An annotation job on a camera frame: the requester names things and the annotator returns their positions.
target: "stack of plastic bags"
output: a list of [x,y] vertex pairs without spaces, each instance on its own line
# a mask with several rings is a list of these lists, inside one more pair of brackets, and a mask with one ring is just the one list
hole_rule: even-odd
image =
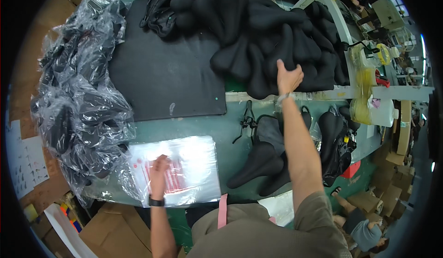
[[[136,136],[132,108],[108,73],[115,45],[124,42],[129,8],[121,0],[83,0],[65,24],[53,28],[56,39],[46,36],[39,59],[42,76],[31,116],[84,207],[92,203],[81,195],[84,187],[107,183],[116,167],[127,167],[125,143]],[[126,182],[132,177],[116,172]]]

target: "wristwatch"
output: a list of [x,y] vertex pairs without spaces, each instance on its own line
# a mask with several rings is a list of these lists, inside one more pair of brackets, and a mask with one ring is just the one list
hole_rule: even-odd
[[155,207],[163,207],[165,206],[165,199],[162,200],[153,200],[151,196],[149,196],[149,206],[155,206]]

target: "khaki shirt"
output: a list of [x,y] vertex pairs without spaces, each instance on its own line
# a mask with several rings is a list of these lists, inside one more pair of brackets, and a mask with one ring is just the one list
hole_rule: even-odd
[[291,230],[269,221],[259,204],[227,207],[227,225],[217,229],[219,210],[213,210],[192,227],[193,257],[349,257],[343,234],[332,220],[324,192],[309,195],[300,204]]

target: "sandal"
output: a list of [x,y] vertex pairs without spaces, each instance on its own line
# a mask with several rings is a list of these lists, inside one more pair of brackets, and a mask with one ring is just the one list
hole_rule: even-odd
[[333,196],[333,195],[332,195],[333,193],[336,192],[336,193],[338,194],[338,193],[340,193],[340,191],[341,191],[341,187],[337,187],[337,188],[335,188],[335,189],[331,192],[330,195]]

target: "hand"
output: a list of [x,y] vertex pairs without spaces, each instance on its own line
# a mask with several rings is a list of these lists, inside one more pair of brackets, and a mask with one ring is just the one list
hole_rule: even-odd
[[166,191],[165,172],[169,168],[168,156],[160,155],[149,169],[149,175],[151,177],[151,199],[162,200]]
[[303,81],[304,73],[302,67],[297,64],[293,71],[287,71],[281,59],[277,60],[277,85],[279,95],[293,92]]
[[360,5],[360,3],[358,2],[358,0],[351,0],[352,1],[352,3],[355,5],[355,6],[359,6]]

